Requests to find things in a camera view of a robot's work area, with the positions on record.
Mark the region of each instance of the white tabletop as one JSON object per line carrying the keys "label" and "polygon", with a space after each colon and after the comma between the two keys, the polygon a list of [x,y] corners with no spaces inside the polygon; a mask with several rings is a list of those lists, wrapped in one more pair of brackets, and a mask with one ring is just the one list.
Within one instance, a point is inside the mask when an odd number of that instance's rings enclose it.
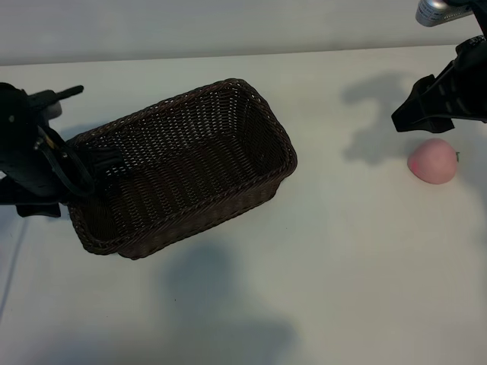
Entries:
{"label": "white tabletop", "polygon": [[0,363],[485,365],[487,126],[440,135],[460,170],[430,186],[406,156],[434,136],[390,120],[453,57],[437,46],[0,68],[28,92],[86,87],[52,122],[66,138],[244,78],[299,161],[262,207],[135,262],[85,252],[66,217],[3,208]]}

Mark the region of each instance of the wicker basket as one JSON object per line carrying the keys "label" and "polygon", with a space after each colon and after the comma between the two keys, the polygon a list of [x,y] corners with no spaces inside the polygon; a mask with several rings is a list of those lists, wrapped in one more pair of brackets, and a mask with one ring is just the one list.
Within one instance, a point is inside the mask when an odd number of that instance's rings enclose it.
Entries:
{"label": "wicker basket", "polygon": [[270,200],[296,153],[269,104],[243,80],[161,101],[81,133],[76,148],[117,147],[125,166],[69,204],[85,249],[140,259]]}

